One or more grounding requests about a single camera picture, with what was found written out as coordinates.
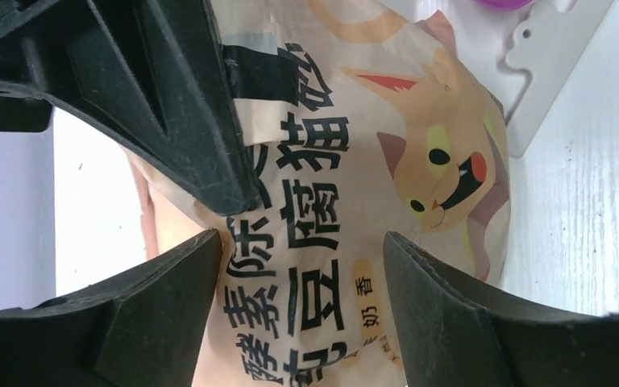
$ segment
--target cat litter bag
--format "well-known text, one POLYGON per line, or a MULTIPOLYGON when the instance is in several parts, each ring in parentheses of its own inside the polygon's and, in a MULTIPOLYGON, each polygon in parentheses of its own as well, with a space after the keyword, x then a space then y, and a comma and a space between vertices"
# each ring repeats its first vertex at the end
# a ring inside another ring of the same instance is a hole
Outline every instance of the cat litter bag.
POLYGON ((405 386, 384 235, 498 282, 509 227, 501 107, 456 59, 441 14, 412 24, 374 0, 212 7, 229 57, 275 58, 230 69, 278 67, 255 85, 268 98, 235 99, 260 208, 220 217, 129 154, 224 240, 193 385, 405 386))

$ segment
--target white surface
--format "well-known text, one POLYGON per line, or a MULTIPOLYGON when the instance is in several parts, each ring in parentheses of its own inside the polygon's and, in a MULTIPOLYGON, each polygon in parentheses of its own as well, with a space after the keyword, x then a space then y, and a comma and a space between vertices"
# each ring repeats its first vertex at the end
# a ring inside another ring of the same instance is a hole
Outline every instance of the white surface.
MULTIPOLYGON (((473 0, 384 3, 412 20, 443 10, 455 26, 461 60, 507 110, 513 108, 525 78, 499 66, 512 30, 526 16, 525 8, 499 13, 473 0)), ((557 5, 561 11, 570 6, 557 5)), ((72 217, 57 225, 61 290, 108 277, 140 262, 143 252, 137 251, 142 246, 138 207, 123 154, 76 120, 58 122, 56 177, 69 179, 66 186, 58 179, 58 219, 72 217), (80 173, 81 163, 97 167, 80 173), (104 231, 94 228, 99 224, 104 231), (99 258, 99 252, 106 252, 107 258, 99 258), (83 273, 75 273, 75 268, 83 268, 83 273)), ((521 160, 512 160, 511 167, 513 229, 505 289, 566 310, 618 311, 619 0, 530 149, 521 160)))
POLYGON ((522 157, 613 0, 578 1, 568 12, 535 2, 514 30, 506 64, 530 81, 507 125, 509 154, 522 157))
POLYGON ((53 137, 0 133, 0 310, 55 297, 53 137))

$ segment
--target black plastic part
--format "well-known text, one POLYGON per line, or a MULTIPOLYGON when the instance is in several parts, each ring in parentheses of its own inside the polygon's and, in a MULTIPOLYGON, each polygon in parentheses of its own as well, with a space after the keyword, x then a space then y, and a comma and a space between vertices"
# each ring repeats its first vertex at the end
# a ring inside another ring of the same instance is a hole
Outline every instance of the black plastic part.
POLYGON ((108 280, 0 311, 0 386, 190 387, 222 244, 204 231, 108 280))
POLYGON ((0 131, 43 130, 50 106, 31 117, 19 110, 46 100, 214 212, 253 210, 259 194, 217 34, 207 0, 2 0, 0 98, 9 106, 0 131))
POLYGON ((526 301, 397 233, 384 259, 409 387, 619 386, 619 314, 526 301))

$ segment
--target cartoon cat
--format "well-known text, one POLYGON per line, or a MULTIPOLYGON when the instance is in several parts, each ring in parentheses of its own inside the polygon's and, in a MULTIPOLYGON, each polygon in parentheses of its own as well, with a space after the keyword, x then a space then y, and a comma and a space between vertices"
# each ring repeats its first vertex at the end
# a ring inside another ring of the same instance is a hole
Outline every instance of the cartoon cat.
POLYGON ((439 48, 426 75, 407 77, 342 69, 405 119, 406 136, 378 132, 398 196, 424 232, 465 223, 476 276, 487 280, 484 247, 492 216, 509 200, 506 136, 491 94, 447 51, 439 48))

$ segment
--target purple object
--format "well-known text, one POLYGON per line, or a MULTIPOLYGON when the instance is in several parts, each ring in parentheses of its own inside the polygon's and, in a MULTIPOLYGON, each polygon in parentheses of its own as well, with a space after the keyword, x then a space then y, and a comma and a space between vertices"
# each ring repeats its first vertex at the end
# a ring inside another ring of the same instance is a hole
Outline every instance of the purple object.
POLYGON ((476 0, 480 5, 494 8, 496 10, 517 10, 522 6, 527 6, 533 0, 476 0))

